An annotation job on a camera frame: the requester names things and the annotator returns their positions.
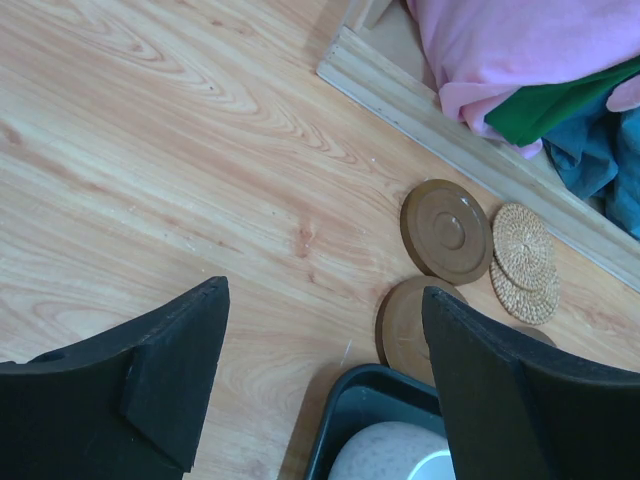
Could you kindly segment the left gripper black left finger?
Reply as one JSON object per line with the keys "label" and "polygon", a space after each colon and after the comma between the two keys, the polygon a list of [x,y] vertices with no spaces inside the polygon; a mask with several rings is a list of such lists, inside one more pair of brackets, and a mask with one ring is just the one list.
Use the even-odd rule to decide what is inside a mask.
{"label": "left gripper black left finger", "polygon": [[5,479],[180,479],[195,463],[230,310],[210,278],[88,339],[1,366]]}

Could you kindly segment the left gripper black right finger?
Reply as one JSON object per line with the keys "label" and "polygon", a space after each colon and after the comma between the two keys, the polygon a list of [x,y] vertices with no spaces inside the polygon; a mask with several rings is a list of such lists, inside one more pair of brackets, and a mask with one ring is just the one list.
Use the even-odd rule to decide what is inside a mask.
{"label": "left gripper black right finger", "polygon": [[459,479],[636,479],[639,375],[427,287],[424,336]]}

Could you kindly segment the brown wooden coaster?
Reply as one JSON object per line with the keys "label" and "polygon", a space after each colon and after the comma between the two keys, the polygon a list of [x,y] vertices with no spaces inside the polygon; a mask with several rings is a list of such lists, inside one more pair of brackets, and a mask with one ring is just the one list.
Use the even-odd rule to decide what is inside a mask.
{"label": "brown wooden coaster", "polygon": [[405,248],[420,271],[453,285],[479,280],[493,257],[487,215],[460,185],[426,180],[406,196],[400,213]]}
{"label": "brown wooden coaster", "polygon": [[432,276],[417,276],[393,287],[382,301],[376,320],[379,356],[394,369],[429,386],[435,385],[429,347],[422,324],[422,296],[438,287],[467,304],[451,284]]}
{"label": "brown wooden coaster", "polygon": [[524,335],[527,335],[528,337],[533,338],[537,341],[540,341],[546,345],[549,345],[554,348],[557,347],[556,343],[547,334],[545,334],[543,331],[537,328],[523,326],[523,327],[519,327],[518,330]]}

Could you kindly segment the woven rattan coaster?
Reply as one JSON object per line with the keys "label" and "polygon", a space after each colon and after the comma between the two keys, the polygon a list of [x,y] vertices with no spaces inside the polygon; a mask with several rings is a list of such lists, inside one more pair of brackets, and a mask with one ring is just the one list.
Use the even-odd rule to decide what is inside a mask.
{"label": "woven rattan coaster", "polygon": [[533,291],[514,284],[502,271],[496,259],[492,260],[489,271],[498,300],[516,319],[530,325],[541,325],[556,313],[560,301],[560,284],[556,269],[552,270],[550,280],[545,286]]}
{"label": "woven rattan coaster", "polygon": [[540,218],[519,203],[505,203],[493,220],[494,254],[517,287],[543,289],[555,272],[551,236]]}

